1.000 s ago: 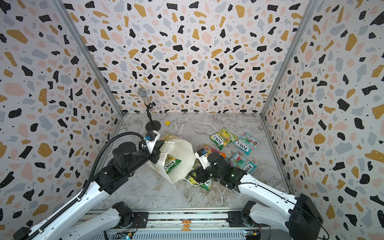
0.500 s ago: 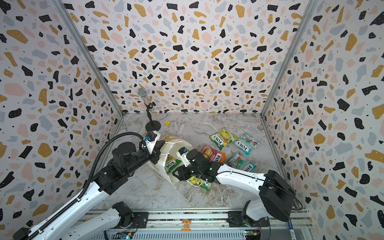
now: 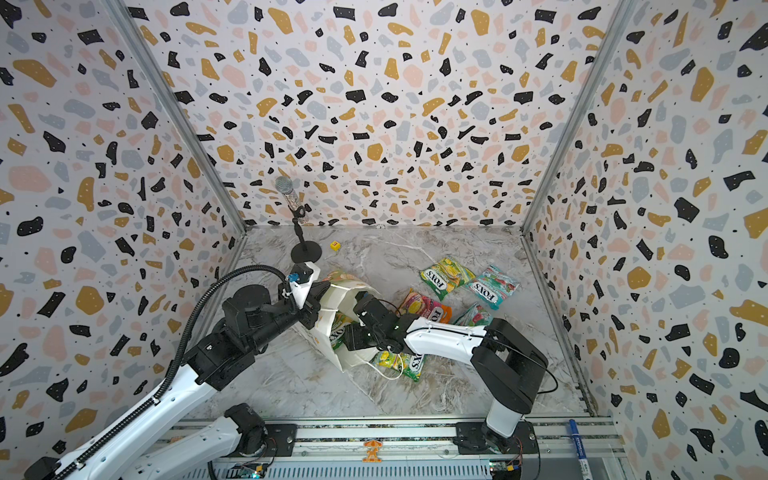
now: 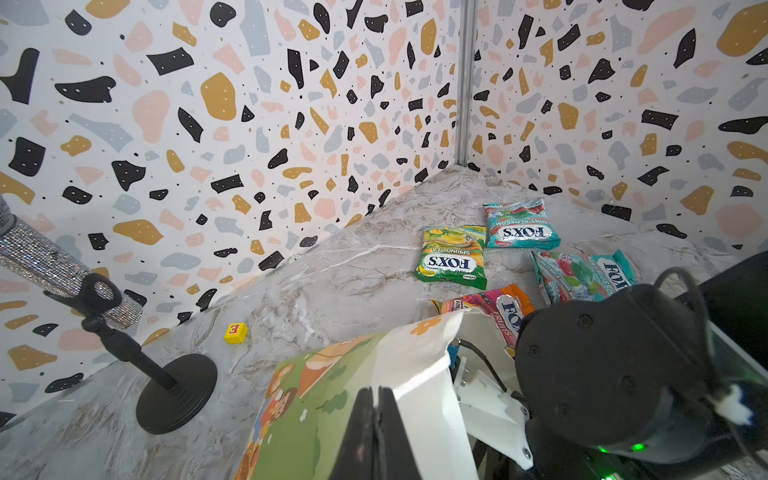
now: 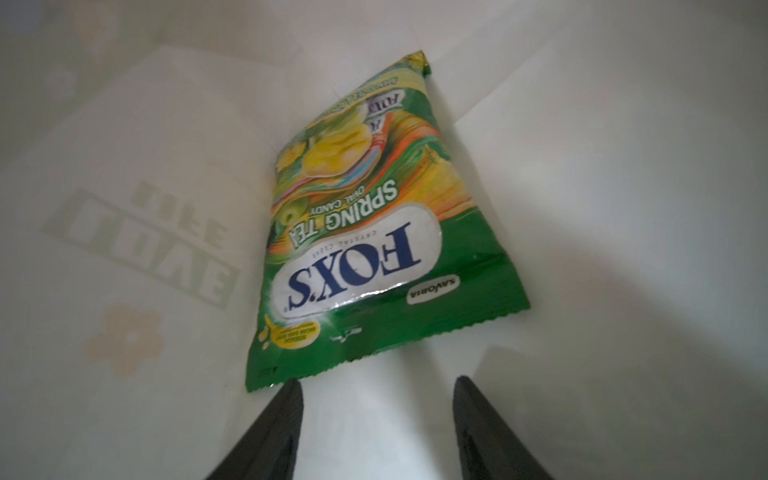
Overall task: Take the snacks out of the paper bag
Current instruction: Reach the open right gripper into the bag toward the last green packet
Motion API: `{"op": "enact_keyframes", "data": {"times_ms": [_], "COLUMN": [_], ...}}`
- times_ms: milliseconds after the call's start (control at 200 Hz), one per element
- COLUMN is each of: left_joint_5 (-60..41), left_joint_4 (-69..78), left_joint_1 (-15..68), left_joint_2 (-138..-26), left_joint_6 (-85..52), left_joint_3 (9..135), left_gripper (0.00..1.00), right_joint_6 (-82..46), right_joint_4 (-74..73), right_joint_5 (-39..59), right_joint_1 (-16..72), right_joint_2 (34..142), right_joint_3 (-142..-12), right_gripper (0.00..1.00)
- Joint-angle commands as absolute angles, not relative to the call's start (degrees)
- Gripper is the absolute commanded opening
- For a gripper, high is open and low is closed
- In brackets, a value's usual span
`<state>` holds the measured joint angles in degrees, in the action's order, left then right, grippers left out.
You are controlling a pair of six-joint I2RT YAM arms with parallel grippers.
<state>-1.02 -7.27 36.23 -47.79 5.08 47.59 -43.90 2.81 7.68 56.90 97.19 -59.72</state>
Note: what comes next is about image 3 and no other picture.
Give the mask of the teal mint Fox's candy bag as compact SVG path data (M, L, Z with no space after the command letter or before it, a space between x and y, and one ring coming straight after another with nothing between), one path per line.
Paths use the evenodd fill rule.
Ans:
M494 265L489 265L468 283L468 288L493 310L498 310L502 303L516 292L518 286L516 279Z

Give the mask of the orange Fox's candy bag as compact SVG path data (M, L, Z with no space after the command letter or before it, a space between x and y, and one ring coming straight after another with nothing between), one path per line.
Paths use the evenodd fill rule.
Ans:
M409 291L399 306L401 313L415 314L433 322L449 324L452 318L452 309L426 295L413 289Z

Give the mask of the green Fox's candy bag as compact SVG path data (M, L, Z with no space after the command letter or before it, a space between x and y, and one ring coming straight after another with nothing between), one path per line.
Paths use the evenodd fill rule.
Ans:
M406 353L393 354L382 351L374 359L377 366L389 368L397 372L398 376L405 376L413 382L419 382L424 366L424 355L411 355Z
M329 342L333 350L337 350L343 344L343 337L348 325L354 320L341 312L337 312L332 322Z

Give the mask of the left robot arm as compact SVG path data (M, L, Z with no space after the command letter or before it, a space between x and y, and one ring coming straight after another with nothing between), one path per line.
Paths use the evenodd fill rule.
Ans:
M117 479L178 420L223 390L268 344L301 323L318 319L328 281L282 285L278 301L262 285L240 288L222 304L212 331L182 357L171 382L163 382L106 430L60 459L42 457L26 479Z

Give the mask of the white paper shopping bag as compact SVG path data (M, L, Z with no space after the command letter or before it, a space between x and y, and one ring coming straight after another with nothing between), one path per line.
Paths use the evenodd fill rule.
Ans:
M320 300L320 312L315 326L306 330L303 326L297 332L341 372L352 367L369 363L378 354L375 347L349 351L343 339L347 327L359 324L353 312L355 296L368 292L379 297L379 291L358 277L343 270L333 270L326 277L331 284Z

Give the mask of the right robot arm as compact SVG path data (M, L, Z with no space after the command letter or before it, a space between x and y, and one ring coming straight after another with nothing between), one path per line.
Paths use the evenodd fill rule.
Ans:
M506 453L517 446L515 430L532 411L549 370L543 353L509 322L495 318L487 325L461 326L398 315L367 291L355 296L353 311L360 322L344 334L351 352L375 347L393 355L439 356L474 368L493 402L476 433L458 436L459 447Z

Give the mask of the yellow-green Fox's candy bag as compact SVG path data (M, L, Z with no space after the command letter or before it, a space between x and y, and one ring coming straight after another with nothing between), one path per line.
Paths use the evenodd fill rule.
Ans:
M420 277L439 300L454 290L468 284L476 275L459 261L445 257L420 272Z

